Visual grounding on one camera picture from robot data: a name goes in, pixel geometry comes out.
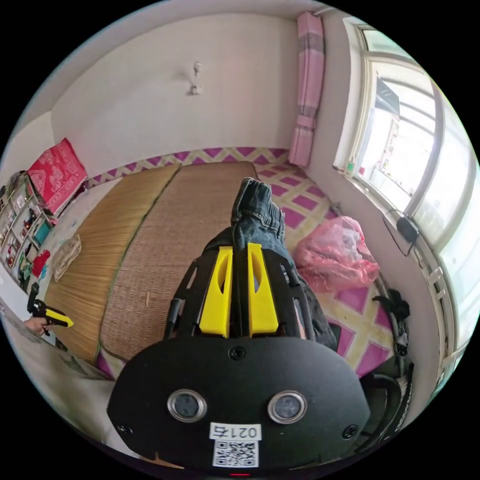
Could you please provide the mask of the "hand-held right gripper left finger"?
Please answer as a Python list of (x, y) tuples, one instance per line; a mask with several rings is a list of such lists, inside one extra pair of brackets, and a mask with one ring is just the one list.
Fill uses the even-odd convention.
[(213, 265), (199, 321), (204, 335), (228, 336), (233, 285), (233, 248), (221, 246)]

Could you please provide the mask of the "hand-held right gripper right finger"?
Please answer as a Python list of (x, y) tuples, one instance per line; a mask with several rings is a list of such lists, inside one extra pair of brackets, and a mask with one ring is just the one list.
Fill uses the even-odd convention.
[(247, 303), (249, 335), (276, 334), (279, 321), (262, 246), (247, 245)]

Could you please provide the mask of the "person's left hand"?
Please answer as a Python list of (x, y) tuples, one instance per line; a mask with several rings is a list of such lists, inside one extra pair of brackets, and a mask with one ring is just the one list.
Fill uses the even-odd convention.
[(37, 336), (49, 335), (51, 325), (44, 317), (32, 316), (23, 322), (23, 325)]

